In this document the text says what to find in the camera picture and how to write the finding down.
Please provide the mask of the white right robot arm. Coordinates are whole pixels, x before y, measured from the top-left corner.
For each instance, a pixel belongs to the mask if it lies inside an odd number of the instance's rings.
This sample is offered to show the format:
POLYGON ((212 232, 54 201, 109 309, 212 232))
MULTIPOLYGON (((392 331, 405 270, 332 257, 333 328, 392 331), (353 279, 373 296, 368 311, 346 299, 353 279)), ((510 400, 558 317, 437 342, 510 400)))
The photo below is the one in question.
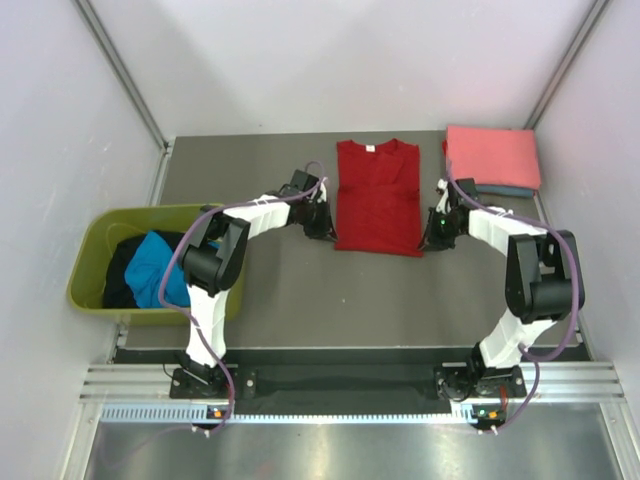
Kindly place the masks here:
POLYGON ((442 395, 496 394, 514 384, 524 351, 557 322, 577 320, 585 301, 577 243, 567 230, 520 217, 478 201, 473 179, 439 180, 440 199, 430 208, 419 244, 422 251, 452 249, 469 236, 506 259, 506 310, 492 332, 472 349, 464 369, 439 372, 442 395))

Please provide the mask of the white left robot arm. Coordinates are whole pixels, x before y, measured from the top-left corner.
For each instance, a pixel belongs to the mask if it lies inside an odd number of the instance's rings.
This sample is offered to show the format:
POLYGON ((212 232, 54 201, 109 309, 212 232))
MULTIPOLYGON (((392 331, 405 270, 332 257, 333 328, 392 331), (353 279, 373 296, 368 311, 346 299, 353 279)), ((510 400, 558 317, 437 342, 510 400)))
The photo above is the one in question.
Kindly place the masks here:
POLYGON ((243 271, 249 241, 290 225, 301 226, 313 240, 337 240, 325 181, 296 170, 280 189, 257 199, 203 207, 185 232, 167 272, 178 266, 184 273, 190 306, 174 308, 188 316, 190 337, 179 363, 203 395, 216 396, 226 387, 226 304, 243 271))

